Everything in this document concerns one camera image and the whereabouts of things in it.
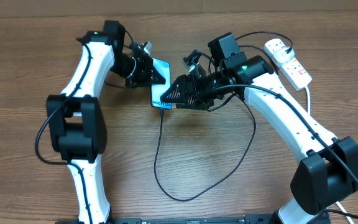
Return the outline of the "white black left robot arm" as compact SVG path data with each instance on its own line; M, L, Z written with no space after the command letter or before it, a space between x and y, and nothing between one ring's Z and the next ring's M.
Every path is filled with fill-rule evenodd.
M102 155L108 131L99 102L108 73L118 74L127 88L149 87L150 104L160 106L160 96L171 86L169 64L151 56L149 41L128 46L128 31L119 21L106 20L101 31L89 30L78 41L82 45L79 64L67 86L46 100L47 119L35 138L35 153L44 163L39 142L50 131L53 150L73 177L79 204L75 223L113 223L112 208L104 189Z

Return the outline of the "blue Samsung Galaxy smartphone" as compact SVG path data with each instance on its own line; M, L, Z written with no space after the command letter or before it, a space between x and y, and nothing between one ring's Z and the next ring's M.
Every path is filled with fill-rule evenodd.
M153 66L166 79L165 84L153 84L151 86L151 106L158 109L171 110L172 104L162 102L160 97L170 88L170 64L166 61L153 58Z

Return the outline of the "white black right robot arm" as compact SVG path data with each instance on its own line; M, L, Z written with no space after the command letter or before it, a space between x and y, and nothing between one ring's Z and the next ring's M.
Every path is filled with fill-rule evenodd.
M216 99L229 95L257 109L287 143L298 167L291 200L271 215L246 215L244 221L329 223L332 205L358 191L358 145L351 137L337 138L287 92L279 74L294 68L289 80L308 76L287 40L276 34L260 55L249 58L232 33L217 37L208 44L207 56L215 71L200 67L201 54L192 52L184 59L188 74L179 76L160 99L181 109L211 111Z

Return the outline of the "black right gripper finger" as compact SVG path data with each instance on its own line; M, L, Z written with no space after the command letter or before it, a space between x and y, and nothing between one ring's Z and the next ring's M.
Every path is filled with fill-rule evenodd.
M190 104L176 104L176 109L203 110L206 111L213 106L213 100L194 101Z
M191 103L197 95L194 75L180 75L160 99L164 103Z

